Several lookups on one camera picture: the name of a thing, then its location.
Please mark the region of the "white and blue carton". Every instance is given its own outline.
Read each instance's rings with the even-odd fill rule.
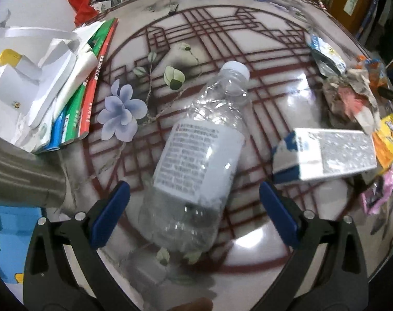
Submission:
[[[345,177],[376,166],[374,142],[362,131],[294,129],[273,150],[276,185]]]

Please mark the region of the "bottle bottom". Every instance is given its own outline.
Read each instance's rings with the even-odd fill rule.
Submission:
[[[152,189],[139,214],[139,231],[169,251],[206,252],[215,242],[222,212]]]

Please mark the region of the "bottle label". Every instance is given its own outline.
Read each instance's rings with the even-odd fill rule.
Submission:
[[[182,119],[169,135],[153,175],[154,187],[220,210],[231,190],[244,135],[209,121]]]

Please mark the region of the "metal screw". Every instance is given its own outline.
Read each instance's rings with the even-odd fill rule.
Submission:
[[[353,222],[353,219],[349,215],[345,215],[343,217],[343,221],[345,221],[347,224],[351,224]]]
[[[85,219],[85,218],[86,218],[86,213],[84,213],[83,211],[75,214],[75,219],[77,221],[83,221],[83,219]]]
[[[44,224],[46,224],[46,218],[45,218],[45,217],[39,218],[39,219],[38,219],[38,224],[39,224],[39,225],[44,225]]]
[[[303,212],[303,216],[308,219],[308,220],[313,220],[315,218],[315,213],[313,213],[311,210],[305,210]]]

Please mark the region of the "yellow cap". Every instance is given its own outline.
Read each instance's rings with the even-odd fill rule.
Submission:
[[[12,49],[5,49],[0,54],[0,67],[4,65],[11,65],[12,67],[16,67],[22,58],[21,54],[18,54],[16,51]]]

